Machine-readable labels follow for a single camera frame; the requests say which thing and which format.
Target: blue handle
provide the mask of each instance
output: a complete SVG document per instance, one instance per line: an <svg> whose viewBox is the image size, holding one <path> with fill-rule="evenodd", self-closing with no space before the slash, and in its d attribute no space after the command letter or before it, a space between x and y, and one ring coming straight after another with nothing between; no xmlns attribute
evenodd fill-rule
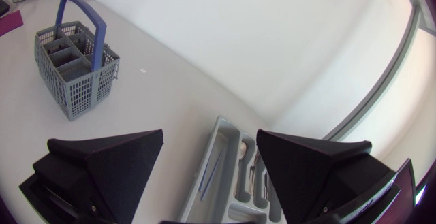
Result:
<svg viewBox="0 0 436 224"><path fill-rule="evenodd" d="M93 50L93 58L92 58L92 71L97 71L102 67L103 61L103 43L104 36L106 34L106 23L103 19L97 14L97 12L89 6L83 0L70 0L75 3L83 12L89 17L89 19L95 25L95 39L94 39L94 50ZM63 11L65 9L65 4L67 0L61 0L59 4L59 9L57 11L56 17L56 26L60 26L62 23Z"/></svg>

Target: white table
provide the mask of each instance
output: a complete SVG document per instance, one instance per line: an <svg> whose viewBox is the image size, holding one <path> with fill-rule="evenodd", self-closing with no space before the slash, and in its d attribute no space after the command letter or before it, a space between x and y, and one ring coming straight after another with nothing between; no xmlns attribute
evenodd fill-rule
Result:
<svg viewBox="0 0 436 224"><path fill-rule="evenodd" d="M120 72L111 94L72 122L46 88L33 56L35 33L54 25L59 0L23 2L17 9L24 26L0 37L0 195L18 223L43 223L18 186L34 173L32 164L48 153L47 139L81 140L162 128L164 145L134 223L176 220L218 115L252 136L268 127L179 55L100 3L87 2L108 25L105 42L121 57ZM70 2L63 19L93 26Z"/></svg>

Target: black device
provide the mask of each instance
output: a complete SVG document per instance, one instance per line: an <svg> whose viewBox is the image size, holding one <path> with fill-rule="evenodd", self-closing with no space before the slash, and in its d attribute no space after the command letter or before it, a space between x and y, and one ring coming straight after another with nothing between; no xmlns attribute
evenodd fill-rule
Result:
<svg viewBox="0 0 436 224"><path fill-rule="evenodd" d="M377 224L405 223L413 212L415 208L416 186L414 168L410 159L407 159L396 172L394 184L401 191L387 211L377 221Z"/></svg>
<svg viewBox="0 0 436 224"><path fill-rule="evenodd" d="M258 131L257 143L288 223L373 222L399 193L371 143Z"/></svg>
<svg viewBox="0 0 436 224"><path fill-rule="evenodd" d="M421 184L424 184L425 191L414 211L407 218L406 224L436 223L436 160L434 160L425 177L421 180Z"/></svg>
<svg viewBox="0 0 436 224"><path fill-rule="evenodd" d="M0 0L0 16L4 15L7 11L9 11L9 8L9 5L6 2Z"/></svg>
<svg viewBox="0 0 436 224"><path fill-rule="evenodd" d="M162 144L162 130L50 139L20 189L49 223L131 223Z"/></svg>

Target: white wall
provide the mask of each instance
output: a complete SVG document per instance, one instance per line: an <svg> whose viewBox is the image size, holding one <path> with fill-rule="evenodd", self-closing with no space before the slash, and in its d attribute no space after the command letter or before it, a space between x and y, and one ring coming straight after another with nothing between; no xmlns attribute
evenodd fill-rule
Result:
<svg viewBox="0 0 436 224"><path fill-rule="evenodd" d="M432 81L428 92L423 97L417 117L411 120L411 126L405 129L395 147L382 159L387 166L397 170L406 158L410 158L416 184L436 159L436 80Z"/></svg>
<svg viewBox="0 0 436 224"><path fill-rule="evenodd" d="M374 85L411 9L408 0L98 1L216 79L274 130L318 138Z"/></svg>
<svg viewBox="0 0 436 224"><path fill-rule="evenodd" d="M392 84L354 130L343 138L343 141L370 140L373 143L371 154L378 159L386 157L399 143L408 128L412 125L416 126L414 119L420 112L431 87L435 85L435 47L436 38L427 32L418 30L409 54ZM429 116L435 119L436 113L427 110ZM433 134L433 139L435 139L433 143L436 144L435 134ZM415 150L410 153L426 150L426 143L415 142Z"/></svg>

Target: white surface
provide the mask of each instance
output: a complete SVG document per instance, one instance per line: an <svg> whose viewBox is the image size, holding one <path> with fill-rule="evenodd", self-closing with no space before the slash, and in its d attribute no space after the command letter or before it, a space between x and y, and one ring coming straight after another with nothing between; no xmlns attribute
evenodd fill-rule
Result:
<svg viewBox="0 0 436 224"><path fill-rule="evenodd" d="M436 159L436 67L433 65L433 79L427 85L425 94L418 105L416 114L404 126L397 138L397 144L382 159L392 169L398 169L410 158L414 166L415 182L418 184Z"/></svg>
<svg viewBox="0 0 436 224"><path fill-rule="evenodd" d="M98 0L249 104L275 131L321 138L375 84L409 0Z"/></svg>
<svg viewBox="0 0 436 224"><path fill-rule="evenodd" d="M24 2L19 6L24 26L0 37L0 195L18 223L42 223L18 186L48 153L48 138L80 140L162 128L164 145L134 223L175 220L218 115L252 136L268 127L168 48L96 1L88 2L108 25L105 42L121 57L120 72L111 94L73 122L52 98L33 56L35 33L55 23L59 0ZM64 22L72 20L92 26L68 3Z"/></svg>
<svg viewBox="0 0 436 224"><path fill-rule="evenodd" d="M414 118L420 111L425 97L428 96L430 87L435 86L435 48L436 38L418 29L409 54L397 76L354 130L342 139L344 142L369 140L373 143L371 154L378 159L383 159L394 147L399 146L397 143L409 127L422 126L418 125L419 122L414 121ZM434 111L433 107L429 107L424 112L427 114L428 125L409 138L408 149L404 148L406 151L401 157L398 155L399 164L395 167L388 164L394 170L403 164L406 155L409 157L415 155L426 161L423 165L418 163L418 158L412 159L417 176L418 172L428 170L427 163L429 160L433 162L435 154L432 152L436 152L432 149L434 146L428 147L429 144L435 145L436 140L433 133L435 127L432 126L436 122Z"/></svg>

